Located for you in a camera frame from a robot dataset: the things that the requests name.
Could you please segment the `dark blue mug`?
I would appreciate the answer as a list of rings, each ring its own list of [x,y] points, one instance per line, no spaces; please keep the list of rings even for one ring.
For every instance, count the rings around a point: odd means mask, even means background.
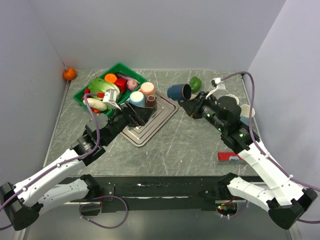
[[[174,101],[187,101],[191,95],[192,89],[189,84],[172,85],[167,90],[167,96]]]

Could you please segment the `white mug blue text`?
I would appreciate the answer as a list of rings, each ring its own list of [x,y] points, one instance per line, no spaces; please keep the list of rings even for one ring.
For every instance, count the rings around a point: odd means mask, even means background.
[[[236,95],[234,95],[234,94],[227,94],[226,97],[233,98],[233,99],[235,99],[237,105],[240,104],[240,100],[239,100],[239,98],[238,98]]]

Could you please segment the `steel tray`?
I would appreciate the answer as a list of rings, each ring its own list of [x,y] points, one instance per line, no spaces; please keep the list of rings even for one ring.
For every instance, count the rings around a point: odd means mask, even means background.
[[[121,135],[135,147],[143,147],[161,127],[178,111],[178,105],[155,93],[157,109],[145,126],[126,127]]]

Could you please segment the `green bell pepper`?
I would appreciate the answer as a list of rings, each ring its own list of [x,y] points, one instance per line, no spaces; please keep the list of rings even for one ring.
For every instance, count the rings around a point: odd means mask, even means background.
[[[193,76],[189,81],[189,86],[191,88],[191,92],[195,94],[201,89],[202,81],[197,76]]]

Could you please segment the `toy orange carrot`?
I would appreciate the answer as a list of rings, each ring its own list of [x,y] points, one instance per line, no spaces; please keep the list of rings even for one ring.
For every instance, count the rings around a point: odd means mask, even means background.
[[[118,78],[115,74],[108,73],[104,76],[104,80],[108,83],[115,83],[118,80]]]

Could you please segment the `pink mug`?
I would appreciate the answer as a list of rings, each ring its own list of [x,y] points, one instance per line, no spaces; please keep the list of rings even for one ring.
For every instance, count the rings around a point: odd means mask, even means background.
[[[144,82],[140,86],[139,91],[144,95],[146,99],[148,98],[148,96],[154,96],[156,94],[156,88],[151,82]]]

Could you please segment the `cream mug black handle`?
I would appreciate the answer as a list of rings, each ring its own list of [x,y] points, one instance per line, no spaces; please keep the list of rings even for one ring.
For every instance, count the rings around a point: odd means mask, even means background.
[[[191,96],[190,96],[190,100],[193,100],[193,99],[195,99],[196,98],[196,94],[192,94]]]

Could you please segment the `toy red pepper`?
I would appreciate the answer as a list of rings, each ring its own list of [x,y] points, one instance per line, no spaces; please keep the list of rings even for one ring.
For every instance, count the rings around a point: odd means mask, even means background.
[[[114,84],[119,88],[121,93],[125,93],[127,91],[127,80],[124,78],[118,78]]]

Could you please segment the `toy purple eggplant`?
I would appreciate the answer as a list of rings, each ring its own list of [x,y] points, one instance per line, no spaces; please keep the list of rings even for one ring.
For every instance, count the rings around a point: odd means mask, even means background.
[[[124,74],[124,73],[121,73],[121,72],[116,72],[116,73],[115,73],[115,76],[116,76],[118,79],[125,79],[125,80],[127,80],[127,81],[129,81],[129,80],[134,80],[135,82],[137,82],[138,84],[140,84],[140,82],[139,82],[138,80],[136,80],[135,78],[130,77],[130,76],[128,76],[128,75],[126,75],[126,74]]]

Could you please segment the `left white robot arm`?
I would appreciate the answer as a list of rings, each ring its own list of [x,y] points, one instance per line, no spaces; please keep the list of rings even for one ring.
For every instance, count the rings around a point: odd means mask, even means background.
[[[6,182],[0,187],[0,209],[15,231],[32,225],[41,214],[73,200],[95,200],[98,183],[91,175],[61,185],[71,173],[80,170],[105,153],[108,146],[126,127],[144,126],[153,113],[153,107],[140,107],[126,102],[111,117],[91,115],[82,136],[58,159],[39,172],[16,184]]]

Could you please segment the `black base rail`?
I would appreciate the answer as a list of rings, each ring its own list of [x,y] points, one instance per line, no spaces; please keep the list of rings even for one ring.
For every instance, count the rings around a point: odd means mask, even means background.
[[[239,200],[219,184],[220,176],[97,176],[95,180],[99,184],[96,196],[111,196],[101,200],[102,213],[125,208],[215,211],[218,203]]]

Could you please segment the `toy pink onion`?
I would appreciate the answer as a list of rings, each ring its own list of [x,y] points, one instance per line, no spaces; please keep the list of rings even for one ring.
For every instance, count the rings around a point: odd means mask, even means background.
[[[130,80],[127,80],[126,86],[127,86],[127,89],[132,92],[139,86],[139,83],[134,79],[130,79]]]

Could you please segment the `small orange pumpkin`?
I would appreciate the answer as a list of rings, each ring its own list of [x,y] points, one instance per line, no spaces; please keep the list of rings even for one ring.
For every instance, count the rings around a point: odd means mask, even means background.
[[[77,71],[72,67],[66,68],[62,76],[66,81],[72,81],[77,77]]]

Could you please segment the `toy white radish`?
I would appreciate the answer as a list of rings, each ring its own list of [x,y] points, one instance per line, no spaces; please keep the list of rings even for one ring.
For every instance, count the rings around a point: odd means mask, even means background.
[[[101,112],[104,112],[108,109],[107,105],[103,103],[101,100],[95,99],[95,98],[88,98],[87,103],[90,108],[97,109]]]

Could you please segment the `light blue faceted mug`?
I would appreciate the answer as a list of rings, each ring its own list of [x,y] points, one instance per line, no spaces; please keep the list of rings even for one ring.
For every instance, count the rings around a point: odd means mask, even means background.
[[[246,124],[249,125],[249,116],[250,116],[250,108],[251,106],[248,104],[243,104],[240,106],[241,113],[240,113],[240,120]]]

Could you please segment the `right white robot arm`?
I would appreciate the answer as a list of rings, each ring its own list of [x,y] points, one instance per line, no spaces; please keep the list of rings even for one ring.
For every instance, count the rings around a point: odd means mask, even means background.
[[[204,118],[215,127],[223,143],[250,165],[268,186],[264,189],[228,173],[219,181],[219,195],[226,200],[232,196],[243,198],[268,212],[280,228],[290,229],[316,200],[316,191],[295,183],[269,160],[259,136],[250,133],[249,126],[240,120],[241,107],[233,97],[206,95],[202,91],[194,99],[181,101],[179,105],[188,116]]]

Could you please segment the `toy red chili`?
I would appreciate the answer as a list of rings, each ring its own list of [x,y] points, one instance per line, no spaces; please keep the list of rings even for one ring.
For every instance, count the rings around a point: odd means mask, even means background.
[[[86,89],[84,90],[84,92],[83,92],[82,99],[84,100],[85,95],[86,95],[86,94],[90,94],[90,93],[91,93],[91,92],[90,92],[89,88],[86,88]]]

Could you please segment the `maroon mug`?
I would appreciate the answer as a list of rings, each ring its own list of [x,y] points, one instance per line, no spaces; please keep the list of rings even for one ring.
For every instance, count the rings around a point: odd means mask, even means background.
[[[154,95],[149,95],[146,98],[145,106],[148,108],[156,108],[157,107],[157,98]]]

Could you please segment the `toy cabbage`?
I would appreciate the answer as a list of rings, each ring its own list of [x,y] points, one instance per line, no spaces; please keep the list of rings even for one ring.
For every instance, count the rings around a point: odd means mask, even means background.
[[[113,89],[117,91],[117,98],[121,95],[120,89],[114,83],[107,82],[99,77],[90,81],[88,89],[91,93],[105,93],[107,90]]]

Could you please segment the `light blue white-bottom mug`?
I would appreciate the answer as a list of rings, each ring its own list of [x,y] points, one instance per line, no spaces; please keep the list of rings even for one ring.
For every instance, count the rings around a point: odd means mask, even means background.
[[[138,107],[144,107],[145,106],[145,96],[142,92],[140,91],[133,91],[129,98],[128,98],[128,101],[135,105],[135,106],[138,106]]]

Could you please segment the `red box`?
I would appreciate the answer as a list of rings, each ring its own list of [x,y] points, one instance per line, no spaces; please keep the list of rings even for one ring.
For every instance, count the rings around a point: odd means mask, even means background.
[[[240,165],[246,162],[234,152],[218,152],[218,164],[220,165]]]

